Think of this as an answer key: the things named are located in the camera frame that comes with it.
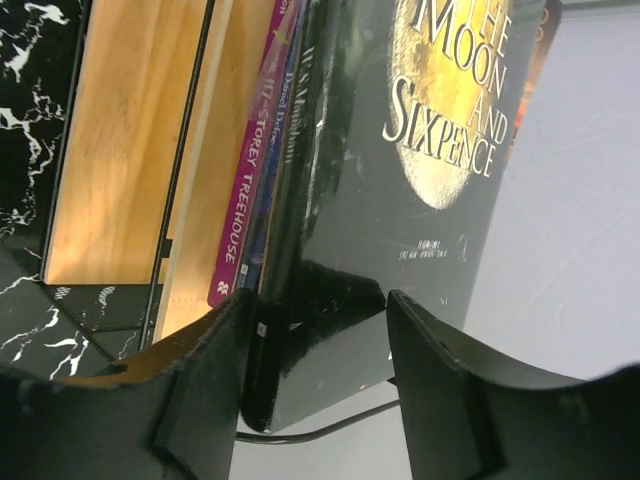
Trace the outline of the dark blue galaxy book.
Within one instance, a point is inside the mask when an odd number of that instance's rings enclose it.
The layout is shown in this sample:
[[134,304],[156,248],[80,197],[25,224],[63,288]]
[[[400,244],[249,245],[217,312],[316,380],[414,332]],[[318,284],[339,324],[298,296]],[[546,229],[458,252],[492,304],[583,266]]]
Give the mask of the dark blue galaxy book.
[[256,290],[264,261],[268,220],[273,204],[273,191],[281,158],[284,129],[289,112],[290,96],[293,88],[297,56],[299,51],[300,31],[305,20],[308,1],[299,3],[297,19],[290,40],[285,70],[281,81],[281,92],[276,105],[274,123],[267,152],[263,162],[260,183],[251,215],[250,228],[245,241],[243,257],[238,273],[236,286]]

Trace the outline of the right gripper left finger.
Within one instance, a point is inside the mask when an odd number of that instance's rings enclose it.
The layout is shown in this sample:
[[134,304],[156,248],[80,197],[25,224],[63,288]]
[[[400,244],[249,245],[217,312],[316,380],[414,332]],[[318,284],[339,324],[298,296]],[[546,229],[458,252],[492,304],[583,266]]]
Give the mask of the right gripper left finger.
[[225,479],[256,298],[200,320],[99,375],[1,370],[5,479]]

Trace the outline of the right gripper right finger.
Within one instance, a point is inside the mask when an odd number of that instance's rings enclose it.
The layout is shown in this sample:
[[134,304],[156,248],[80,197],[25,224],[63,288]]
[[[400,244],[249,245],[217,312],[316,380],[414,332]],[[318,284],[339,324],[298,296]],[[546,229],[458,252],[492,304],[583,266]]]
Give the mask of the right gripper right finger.
[[581,381],[516,360],[387,301],[389,342],[416,479],[635,479],[639,369]]

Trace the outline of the purple 117-storey treehouse book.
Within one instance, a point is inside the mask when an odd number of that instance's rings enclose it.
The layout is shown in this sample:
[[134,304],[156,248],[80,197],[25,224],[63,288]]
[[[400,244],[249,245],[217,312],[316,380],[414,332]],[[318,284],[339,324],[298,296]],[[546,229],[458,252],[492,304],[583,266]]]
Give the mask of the purple 117-storey treehouse book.
[[299,1],[274,5],[210,283],[211,307],[234,289],[300,8]]

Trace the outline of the black moon and sixpence book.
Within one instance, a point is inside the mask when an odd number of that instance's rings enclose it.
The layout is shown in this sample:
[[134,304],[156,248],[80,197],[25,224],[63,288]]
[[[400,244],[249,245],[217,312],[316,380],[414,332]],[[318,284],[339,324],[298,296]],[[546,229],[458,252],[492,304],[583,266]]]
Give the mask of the black moon and sixpence book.
[[541,1],[313,1],[242,415],[274,433],[393,374],[387,298],[465,323]]

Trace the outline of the dark tale of cities book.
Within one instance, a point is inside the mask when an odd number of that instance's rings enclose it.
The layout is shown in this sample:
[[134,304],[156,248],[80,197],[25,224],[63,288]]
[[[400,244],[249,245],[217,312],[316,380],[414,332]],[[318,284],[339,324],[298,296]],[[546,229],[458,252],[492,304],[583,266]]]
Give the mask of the dark tale of cities book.
[[[554,41],[556,32],[559,28],[563,2],[561,0],[547,0],[543,14],[538,26],[536,34],[536,44],[533,56],[528,70],[528,77],[525,83],[523,96],[520,102],[518,115],[515,122],[513,137],[515,138],[521,126],[524,115],[528,110],[530,100],[536,89],[539,76],[542,72],[549,50]],[[511,145],[514,145],[515,139],[512,139]]]

